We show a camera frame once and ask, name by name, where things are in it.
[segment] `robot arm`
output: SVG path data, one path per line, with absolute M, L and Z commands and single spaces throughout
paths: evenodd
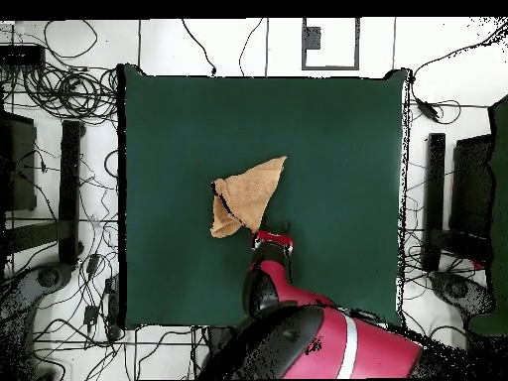
M 289 236 L 258 231 L 252 248 L 243 292 L 248 319 L 198 379 L 411 375 L 422 351 L 417 343 L 288 282 Z

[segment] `folded towel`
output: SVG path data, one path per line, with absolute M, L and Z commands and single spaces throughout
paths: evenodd
M 286 157 L 272 159 L 240 176 L 212 183 L 213 224 L 211 236 L 223 238 L 240 226 L 256 232 L 270 197 L 279 183 Z

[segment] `wire bundle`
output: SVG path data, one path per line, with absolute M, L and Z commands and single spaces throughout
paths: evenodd
M 97 43 L 97 34 L 91 25 L 84 22 L 93 32 L 94 41 L 85 51 L 75 56 L 63 56 L 53 50 L 48 42 L 48 27 L 44 29 L 41 40 L 32 35 L 26 35 L 38 41 L 59 62 L 62 68 L 47 63 L 45 68 L 12 68 L 0 67 L 0 84 L 3 85 L 4 101 L 7 102 L 14 94 L 26 93 L 35 105 L 15 103 L 13 105 L 27 108 L 42 108 L 59 119 L 79 119 L 87 124 L 96 125 L 104 121 L 113 122 L 116 114 L 116 69 L 103 67 L 78 67 L 64 63 L 64 60 L 76 59 L 89 52 Z M 15 33 L 23 44 L 23 37 Z M 91 70 L 101 71 L 96 77 Z
M 504 39 L 508 35 L 508 19 L 504 18 L 500 22 L 501 22 L 501 24 L 497 27 L 497 29 L 494 32 L 492 32 L 492 34 L 490 34 L 486 39 L 480 41 L 479 43 L 476 43 L 476 44 L 473 44 L 470 46 L 461 47 L 457 50 L 454 50 L 454 51 L 442 56 L 442 57 L 430 60 L 429 62 L 423 63 L 415 70 L 415 72 L 412 76 L 412 80 L 411 80 L 411 93 L 415 99 L 415 102 L 412 102 L 412 104 L 418 105 L 418 108 L 422 112 L 419 115 L 419 117 L 421 115 L 425 115 L 428 118 L 430 118 L 431 120 L 433 120 L 435 123 L 438 123 L 440 125 L 449 125 L 449 124 L 454 123 L 456 120 L 458 120 L 458 118 L 460 117 L 460 114 L 462 112 L 462 106 L 456 100 L 448 99 L 448 100 L 444 100 L 444 101 L 429 103 L 427 101 L 422 100 L 420 97 L 418 97 L 415 94 L 414 85 L 415 85 L 415 81 L 417 80 L 417 74 L 422 68 L 426 67 L 429 64 L 434 64 L 434 63 L 440 62 L 441 60 L 444 60 L 444 59 L 450 59 L 450 58 L 456 57 L 457 55 L 459 55 L 461 53 L 471 51 L 471 50 L 478 48 L 478 47 L 488 47 L 492 44 L 501 43 L 502 41 L 504 41 Z M 450 121 L 443 121 L 443 117 L 445 115 L 445 112 L 443 111 L 444 106 L 456 106 L 458 109 L 457 115 Z M 441 112 L 441 116 L 438 115 L 437 109 Z

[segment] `cable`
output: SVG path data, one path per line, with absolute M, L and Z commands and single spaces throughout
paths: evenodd
M 63 345 L 64 343 L 66 343 L 68 340 L 71 340 L 74 336 L 75 336 L 75 332 L 74 332 L 73 334 L 71 334 L 71 335 L 70 335 L 70 336 L 69 336 L 66 340 L 64 340 L 61 344 L 59 344 L 59 345 L 58 345 L 55 349 L 53 349 L 50 353 L 48 353 L 47 355 L 45 355 L 45 359 L 46 359 L 46 358 L 48 358 L 48 357 L 49 357 L 50 355 L 52 355 L 53 353 L 55 353 L 56 351 L 58 351 L 58 350 L 62 347 L 62 345 Z
M 138 20 L 138 67 L 141 66 L 141 19 Z
M 124 366 L 125 366 L 125 374 L 127 375 L 127 380 L 132 381 L 129 375 L 129 369 L 127 368 L 127 345 L 123 344 L 123 352 L 124 352 Z
M 50 329 L 50 327 L 56 323 L 56 322 L 61 322 L 63 325 L 66 325 L 67 327 L 71 328 L 72 330 L 74 330 L 74 332 L 78 335 L 80 335 L 81 337 L 83 337 L 84 339 L 88 340 L 90 343 L 92 343 L 94 346 L 98 346 L 98 347 L 105 347 L 105 346 L 108 346 L 109 345 L 109 342 L 101 342 L 101 341 L 96 341 L 96 340 L 93 340 L 91 337 L 89 337 L 88 335 L 84 334 L 83 332 L 79 331 L 77 328 L 75 328 L 72 324 L 70 324 L 67 320 L 63 319 L 63 318 L 55 318 L 54 320 L 52 320 L 47 326 L 46 328 L 41 331 L 40 333 L 37 334 L 37 336 L 34 337 L 34 342 L 36 342 L 37 340 L 39 340 L 41 338 L 41 336 L 43 336 L 44 334 L 46 334 L 46 332 Z
M 54 243 L 48 245 L 47 247 L 45 248 L 42 248 L 41 250 L 39 251 L 36 251 L 34 254 L 32 254 L 32 256 L 28 259 L 27 263 L 25 263 L 25 265 L 19 269 L 15 275 L 19 275 L 20 273 L 24 272 L 30 265 L 30 263 L 32 262 L 32 260 L 34 259 L 35 256 L 37 256 L 39 253 L 42 253 L 43 251 L 46 251 L 46 250 L 49 250 L 50 248 L 52 247 L 55 247 L 56 245 L 58 245 L 59 242 L 58 241 L 55 241 Z
M 41 357 L 37 356 L 35 353 L 34 353 L 34 357 L 36 359 L 38 359 L 40 362 L 47 362 L 49 364 L 56 365 L 56 366 L 60 367 L 62 369 L 63 373 L 62 373 L 62 377 L 60 378 L 59 381 L 64 381 L 66 370 L 62 364 L 60 364 L 59 362 L 54 362 L 54 361 L 50 361 L 48 359 L 41 358 Z
M 263 19 L 265 19 L 265 18 L 261 18 L 259 20 L 259 23 L 250 32 L 249 36 L 247 37 L 247 41 L 245 41 L 245 44 L 243 46 L 242 53 L 240 54 L 240 58 L 238 59 L 238 65 L 240 66 L 240 71 L 242 72 L 242 76 L 245 76 L 245 74 L 243 72 L 243 68 L 242 68 L 242 56 L 243 56 L 243 53 L 245 52 L 245 48 L 247 47 L 247 44 L 249 44 L 250 37 L 252 36 L 252 34 L 254 34 L 254 31 L 256 31 L 259 28 L 259 26 L 261 25 L 261 22 L 263 22 Z
M 46 42 L 46 45 L 47 45 L 47 48 L 48 50 L 50 51 L 50 53 L 57 59 L 59 60 L 59 62 L 63 65 L 68 65 L 68 64 L 65 64 L 64 62 L 62 62 L 61 60 L 64 60 L 64 59 L 77 59 L 81 56 L 84 56 L 86 53 L 88 53 L 96 44 L 97 44 L 97 41 L 98 41 L 98 36 L 97 36 L 97 33 L 95 32 L 95 30 L 93 29 L 93 27 L 88 23 L 86 22 L 85 20 L 81 20 L 81 22 L 84 22 L 84 24 L 91 30 L 93 36 L 94 36 L 94 40 L 93 42 L 91 43 L 91 45 L 85 50 L 83 51 L 82 53 L 79 53 L 79 54 L 76 54 L 75 56 L 63 56 L 63 55 L 60 55 L 58 54 L 55 50 L 51 49 L 50 48 L 50 43 L 48 42 L 48 27 L 53 24 L 54 22 L 57 22 L 57 21 L 50 21 L 46 24 L 46 26 L 44 27 L 44 41 Z
M 265 77 L 268 77 L 268 36 L 270 34 L 270 18 L 266 18 L 266 39 L 265 39 Z
M 47 171 L 46 164 L 44 162 L 43 156 L 41 155 L 41 152 L 39 152 L 37 149 L 35 151 L 31 151 L 31 152 L 23 155 L 18 161 L 16 161 L 16 165 L 18 165 L 21 161 L 27 159 L 29 156 L 35 155 L 35 154 L 38 154 L 39 158 L 41 158 L 41 170 L 43 171 L 43 173 L 45 173 Z
M 216 73 L 217 73 L 217 68 L 215 67 L 215 65 L 209 60 L 208 58 L 208 54 L 206 53 L 206 50 L 204 49 L 204 46 L 202 46 L 199 41 L 194 37 L 194 35 L 191 33 L 191 31 L 189 30 L 189 28 L 187 27 L 187 24 L 186 24 L 186 21 L 184 19 L 182 19 L 182 23 L 184 24 L 184 28 L 186 29 L 187 33 L 189 34 L 189 36 L 194 40 L 194 42 L 196 44 L 198 44 L 202 51 L 204 52 L 204 57 L 206 58 L 206 61 L 208 62 L 208 64 L 211 65 L 211 75 L 214 76 Z
M 201 338 L 198 342 L 195 340 L 195 334 L 198 330 L 201 330 Z M 210 344 L 207 342 L 205 337 L 206 327 L 195 325 L 190 328 L 190 332 L 192 334 L 191 340 L 190 340 L 190 363 L 192 364 L 192 371 L 194 375 L 194 379 L 197 378 L 198 372 L 201 371 L 201 367 L 196 362 L 195 352 L 201 345 L 201 342 L 204 341 L 206 346 L 208 347 L 208 350 L 211 350 Z
M 405 316 L 409 317 L 419 328 L 420 330 L 422 331 L 422 333 L 424 334 L 424 336 L 427 336 L 427 334 L 425 333 L 425 329 L 422 327 L 421 324 L 419 324 L 415 318 L 411 315 L 409 315 L 407 312 L 405 312 L 404 310 L 402 310 L 402 313 L 404 313 Z
M 86 379 L 84 381 L 89 381 L 91 380 L 93 377 L 97 376 L 97 379 L 96 381 L 98 381 L 98 379 L 100 378 L 100 375 L 102 374 L 102 372 L 104 371 L 104 369 L 106 369 L 109 364 L 111 364 L 111 362 L 113 362 L 114 358 L 116 357 L 116 355 L 118 355 L 118 351 L 120 350 L 120 347 L 122 345 L 119 345 L 117 349 L 114 348 L 114 346 L 111 346 L 113 348 L 113 350 L 111 352 L 109 352 L 108 354 L 106 354 L 91 370 L 90 372 L 88 373 L 88 375 L 86 376 Z M 111 360 L 107 363 L 107 365 L 104 366 L 104 362 L 106 361 L 107 358 L 109 358 L 110 356 L 113 356 L 111 358 Z M 93 371 L 95 371 L 95 369 L 100 365 L 102 364 L 102 368 L 95 374 L 91 375 L 91 373 Z
M 117 179 L 118 180 L 118 175 L 113 175 L 107 168 L 107 161 L 109 158 L 111 158 L 112 155 L 114 154 L 118 154 L 118 149 L 115 149 L 114 151 L 112 152 L 109 152 L 109 154 L 106 155 L 106 158 L 104 159 L 104 170 L 106 171 L 106 173 L 108 174 L 109 177 L 112 177 L 113 179 Z
M 444 173 L 444 174 L 442 174 L 442 175 L 436 175 L 436 176 L 430 177 L 430 178 L 428 178 L 427 180 L 425 180 L 425 181 L 423 181 L 423 182 L 421 182 L 421 183 L 419 183 L 419 184 L 416 184 L 415 186 L 409 187 L 408 189 L 406 189 L 406 192 L 407 192 L 407 191 L 410 191 L 410 190 L 412 190 L 412 189 L 415 189 L 416 187 L 419 187 L 419 186 L 424 185 L 424 184 L 425 184 L 425 183 L 427 183 L 429 180 L 434 180 L 434 179 L 438 179 L 438 178 L 441 178 L 441 177 L 443 177 L 443 178 L 444 178 L 444 177 L 446 177 L 446 176 L 449 176 L 449 175 L 453 174 L 454 172 L 455 172 L 455 170 L 450 171 L 449 173 Z
M 103 259 L 102 261 L 107 261 L 107 262 L 108 262 L 109 267 L 110 267 L 110 270 L 111 270 L 110 275 L 111 275 L 111 277 L 112 277 L 112 276 L 113 276 L 113 275 L 112 275 L 112 273 L 113 273 L 113 272 L 112 272 L 112 271 L 113 271 L 113 269 L 112 269 L 111 263 L 109 262 L 109 260 L 108 260 L 105 256 L 102 256 L 102 255 L 98 255 L 98 256 L 99 256 L 101 259 Z M 40 310 L 46 310 L 46 309 L 48 309 L 48 308 L 52 307 L 53 305 L 56 305 L 56 304 L 60 304 L 60 303 L 62 303 L 62 302 L 69 301 L 70 299 L 72 299 L 73 297 L 75 297 L 75 295 L 76 295 L 76 294 L 78 294 L 78 293 L 81 291 L 81 288 L 82 288 L 82 291 L 81 291 L 81 298 L 80 298 L 79 302 L 77 303 L 77 306 L 75 307 L 75 309 L 74 309 L 73 313 L 72 313 L 72 314 L 70 315 L 70 317 L 67 319 L 67 322 L 69 322 L 69 321 L 70 321 L 70 320 L 71 320 L 71 319 L 75 316 L 75 314 L 77 313 L 77 310 L 79 309 L 79 307 L 80 307 L 80 305 L 81 305 L 81 302 L 82 302 L 83 300 L 85 300 L 85 301 L 86 301 L 86 299 L 84 298 L 84 294 L 85 294 L 85 292 L 88 292 L 88 293 L 91 295 L 91 291 L 89 290 L 89 288 L 87 288 L 87 284 L 88 284 L 89 282 L 92 282 L 92 283 L 93 283 L 93 279 L 94 279 L 94 277 L 91 277 L 89 280 L 86 280 L 86 279 L 85 279 L 85 277 L 84 277 L 84 273 L 83 273 L 83 267 L 84 267 L 84 264 L 85 264 L 85 263 L 86 263 L 86 261 L 87 261 L 87 260 L 89 260 L 91 257 L 92 257 L 92 254 L 88 254 L 88 256 L 87 256 L 87 257 L 83 260 L 83 262 L 82 262 L 82 264 L 81 264 L 81 266 L 80 266 L 80 268 L 79 268 L 79 274 L 78 274 L 78 289 L 77 289 L 77 291 L 76 291 L 76 292 L 75 292 L 75 293 L 74 293 L 74 294 L 73 294 L 70 298 L 68 298 L 68 299 L 66 299 L 66 300 L 63 300 L 63 301 L 61 301 L 61 302 L 56 302 L 56 303 L 53 303 L 53 304 L 51 304 L 51 305 L 49 305 L 49 306 L 47 306 L 47 307 L 42 307 L 42 308 L 40 308 Z M 82 285 L 82 286 L 79 284 L 79 280 L 80 280 L 80 279 L 82 279 L 82 280 L 83 280 L 83 285 Z M 104 300 L 104 298 L 105 298 L 105 294 L 103 293 L 102 295 L 100 295 L 100 294 L 98 293 L 98 291 L 96 290 L 96 288 L 95 288 L 95 287 L 94 287 L 94 289 L 95 289 L 95 291 L 96 291 L 97 295 L 99 295 L 99 296 L 100 296 L 100 302 L 99 302 L 99 305 L 102 305 L 102 302 L 103 302 L 103 300 Z M 105 316 L 104 316 L 104 314 L 103 314 L 102 312 L 99 312 L 99 315 L 101 316 L 102 320 L 103 320 L 103 321 L 105 321 Z M 61 325 L 61 326 L 60 326 L 59 328 L 57 328 L 56 330 L 51 331 L 51 333 L 54 333 L 54 332 L 58 331 L 58 330 L 59 330 L 60 328 L 62 328 L 63 326 L 64 326 L 64 325 Z
M 461 113 L 461 106 L 460 104 L 451 99 L 451 100 L 446 100 L 446 101 L 442 101 L 442 102 L 436 102 L 436 103 L 429 103 L 429 102 L 426 102 L 426 101 L 423 101 L 422 99 L 420 99 L 416 94 L 415 94 L 415 89 L 414 89 L 414 85 L 415 85 L 415 81 L 417 79 L 417 74 L 418 72 L 425 66 L 429 65 L 429 64 L 433 64 L 433 63 L 436 63 L 436 62 L 439 62 L 443 59 L 448 59 L 448 58 L 451 58 L 451 57 L 454 57 L 460 53 L 463 53 L 465 51 L 468 51 L 468 50 L 472 50 L 472 49 L 475 49 L 477 47 L 480 47 L 480 46 L 490 46 L 494 43 L 498 43 L 500 42 L 504 37 L 506 37 L 506 35 L 508 34 L 508 20 L 505 21 L 501 26 L 499 26 L 491 35 L 489 35 L 485 40 L 479 42 L 479 43 L 476 43 L 476 44 L 473 44 L 473 45 L 470 45 L 470 46 L 465 46 L 465 47 L 462 47 L 460 49 L 457 49 L 457 50 L 454 50 L 452 51 L 451 53 L 448 53 L 442 57 L 439 57 L 437 59 L 434 59 L 434 60 L 431 60 L 429 62 L 426 62 L 426 63 L 423 63 L 422 65 L 420 65 L 420 67 L 418 67 L 413 76 L 412 76 L 412 80 L 411 80 L 411 93 L 413 94 L 413 97 L 415 98 L 415 100 L 417 101 L 418 103 L 418 107 L 420 108 L 420 110 L 422 111 L 423 114 L 425 114 L 428 118 L 432 119 L 433 121 L 435 121 L 436 123 L 438 124 L 443 124 L 443 125 L 447 125 L 447 124 L 451 124 L 453 122 L 455 122 L 458 117 L 460 116 L 460 113 Z M 454 102 L 457 104 L 458 106 L 458 115 L 452 120 L 452 121 L 448 121 L 448 122 L 441 122 L 439 121 L 438 119 L 438 116 L 437 116 L 437 113 L 436 113 L 436 110 L 435 110 L 435 105 L 439 105 L 441 103 L 445 103 L 445 102 Z
M 70 66 L 60 59 L 65 56 L 60 56 L 47 43 L 37 37 L 27 36 L 38 40 L 39 45 L 54 55 L 65 69 L 57 68 L 49 63 L 42 69 L 9 68 L 5 70 L 2 68 L 0 69 L 0 84 L 7 84 L 11 88 L 10 91 L 4 89 L 6 93 L 4 92 L 3 99 L 8 99 L 14 93 L 26 93 L 35 105 L 16 104 L 14 101 L 13 105 L 28 108 L 41 107 L 57 118 L 100 118 L 102 121 L 99 123 L 84 122 L 101 124 L 104 121 L 110 121 L 114 126 L 112 116 L 116 113 L 116 69 Z M 69 58 L 80 57 L 89 49 Z M 94 77 L 86 73 L 90 69 L 103 70 L 103 74 L 100 78 Z
M 439 327 L 436 327 L 434 330 L 432 330 L 430 333 L 429 333 L 429 338 L 432 339 L 433 336 L 436 334 L 437 331 L 439 330 L 442 330 L 444 328 L 449 328 L 451 330 L 454 330 L 454 331 L 457 331 L 459 332 L 460 334 L 462 334 L 462 336 L 464 336 L 465 339 L 467 339 L 467 333 L 465 333 L 464 331 L 460 330 L 460 328 L 458 327 L 455 327 L 454 325 L 440 325 Z
M 134 330 L 134 380 L 137 380 L 138 378 L 138 374 L 137 374 L 137 365 L 136 365 L 136 361 L 138 359 L 138 330 L 140 329 L 141 327 L 137 327 L 135 330 Z
M 159 349 L 159 347 L 161 346 L 161 343 L 163 342 L 164 338 L 168 335 L 168 334 L 189 334 L 191 333 L 191 331 L 167 331 L 166 333 L 164 333 L 161 338 L 159 339 L 159 342 L 157 343 L 156 347 L 146 356 L 144 356 L 143 358 L 141 358 L 138 362 L 138 370 L 137 370 L 137 375 L 134 377 L 136 379 L 136 381 L 138 381 L 141 377 L 141 362 L 143 362 L 145 359 L 149 358 L 150 356 L 152 356 L 156 351 L 157 349 Z

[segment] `tan cloth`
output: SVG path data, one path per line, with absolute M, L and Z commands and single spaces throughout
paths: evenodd
M 216 196 L 213 198 L 211 236 L 223 238 L 234 234 L 242 224 L 252 232 L 259 229 L 285 160 L 286 157 L 272 159 L 240 176 L 214 182 Z

